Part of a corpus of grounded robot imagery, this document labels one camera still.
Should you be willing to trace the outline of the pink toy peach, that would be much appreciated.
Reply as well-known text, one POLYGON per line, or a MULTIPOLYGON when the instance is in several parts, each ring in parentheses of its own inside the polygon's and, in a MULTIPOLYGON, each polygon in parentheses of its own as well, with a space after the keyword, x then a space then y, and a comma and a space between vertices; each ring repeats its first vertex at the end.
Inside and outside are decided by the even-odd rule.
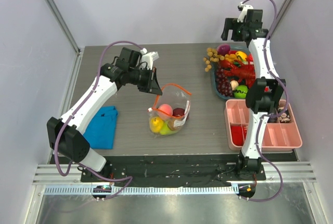
POLYGON ((158 115, 162 120, 168 120, 173 116, 173 108, 169 104, 162 104, 158 107, 158 115))

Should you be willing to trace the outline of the green toy apple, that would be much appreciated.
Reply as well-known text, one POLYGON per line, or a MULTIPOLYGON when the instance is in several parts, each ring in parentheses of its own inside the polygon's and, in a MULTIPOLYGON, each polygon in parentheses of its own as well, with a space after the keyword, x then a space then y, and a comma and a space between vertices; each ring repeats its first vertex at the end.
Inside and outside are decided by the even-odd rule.
POLYGON ((167 123, 164 123, 162 128, 159 131, 160 135, 171 135, 171 134, 175 134, 177 131, 175 130, 171 130, 168 126, 167 123))

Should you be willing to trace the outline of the yellow toy pear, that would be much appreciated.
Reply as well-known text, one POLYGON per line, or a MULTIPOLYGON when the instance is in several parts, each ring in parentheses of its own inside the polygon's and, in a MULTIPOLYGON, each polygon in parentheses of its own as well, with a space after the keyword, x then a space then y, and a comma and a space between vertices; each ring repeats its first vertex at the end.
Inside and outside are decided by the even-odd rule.
POLYGON ((160 130, 162 129, 163 125, 164 125, 164 121, 158 116, 152 117, 149 120, 149 127, 153 133, 159 133, 160 130))

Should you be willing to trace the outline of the clear orange zip bag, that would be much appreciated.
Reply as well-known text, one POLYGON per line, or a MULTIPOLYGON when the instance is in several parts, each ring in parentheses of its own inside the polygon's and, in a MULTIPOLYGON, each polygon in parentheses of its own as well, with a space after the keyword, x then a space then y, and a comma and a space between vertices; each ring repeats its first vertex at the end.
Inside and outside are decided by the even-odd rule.
POLYGON ((192 93, 175 83, 168 83, 156 96, 148 109, 149 128, 156 136, 178 133, 186 124, 191 107, 192 93))

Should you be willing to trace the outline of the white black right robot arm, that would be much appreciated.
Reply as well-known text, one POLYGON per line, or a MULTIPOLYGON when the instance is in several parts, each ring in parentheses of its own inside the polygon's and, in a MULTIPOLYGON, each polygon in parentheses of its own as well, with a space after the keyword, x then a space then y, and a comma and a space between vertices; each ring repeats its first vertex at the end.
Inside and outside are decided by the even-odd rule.
POLYGON ((261 171, 265 128, 279 104, 286 82, 279 79, 273 65, 269 31, 262 27, 263 11, 250 5, 240 6, 239 10, 238 18, 226 18, 221 38, 226 40, 231 32, 233 41, 245 42, 254 63, 255 81, 245 99, 249 109, 248 130, 235 166, 236 176, 246 180, 261 171))

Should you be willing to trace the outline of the purple toy onion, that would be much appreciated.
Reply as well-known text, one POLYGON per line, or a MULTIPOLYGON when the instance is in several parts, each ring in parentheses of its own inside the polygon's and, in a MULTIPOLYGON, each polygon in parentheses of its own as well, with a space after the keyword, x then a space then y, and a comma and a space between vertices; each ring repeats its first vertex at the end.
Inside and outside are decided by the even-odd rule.
POLYGON ((221 44, 216 48, 217 54, 225 56, 230 52, 230 45, 228 44, 221 44))

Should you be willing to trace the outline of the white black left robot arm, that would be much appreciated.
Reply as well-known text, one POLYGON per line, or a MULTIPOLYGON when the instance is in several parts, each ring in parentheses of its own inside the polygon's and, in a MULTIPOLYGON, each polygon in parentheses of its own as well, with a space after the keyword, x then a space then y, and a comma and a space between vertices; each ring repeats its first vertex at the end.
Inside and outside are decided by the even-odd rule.
POLYGON ((153 65, 158 57, 157 52, 145 48, 135 51, 124 47, 114 62, 100 64, 92 85, 75 105, 60 118, 48 120, 47 133, 54 155, 88 167, 98 181, 107 181, 111 169, 106 159, 91 148, 84 133, 104 103, 127 84, 137 86, 140 92, 162 95, 153 65))

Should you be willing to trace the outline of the dark red toy fruit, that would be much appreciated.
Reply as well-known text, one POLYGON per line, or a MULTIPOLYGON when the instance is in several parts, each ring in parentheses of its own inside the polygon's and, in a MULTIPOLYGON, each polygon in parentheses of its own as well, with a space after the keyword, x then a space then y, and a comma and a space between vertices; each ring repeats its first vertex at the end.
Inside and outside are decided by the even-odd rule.
POLYGON ((189 109, 175 108, 173 109, 173 117, 175 119, 185 119, 189 115, 189 109))

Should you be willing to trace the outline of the orange toy fruit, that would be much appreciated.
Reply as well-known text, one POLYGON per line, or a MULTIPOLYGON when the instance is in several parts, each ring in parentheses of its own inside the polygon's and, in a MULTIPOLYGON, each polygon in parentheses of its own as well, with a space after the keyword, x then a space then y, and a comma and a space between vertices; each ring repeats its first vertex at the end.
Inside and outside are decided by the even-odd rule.
POLYGON ((168 121, 167 125, 171 131, 178 131, 182 128, 183 122, 177 119, 171 119, 168 121))

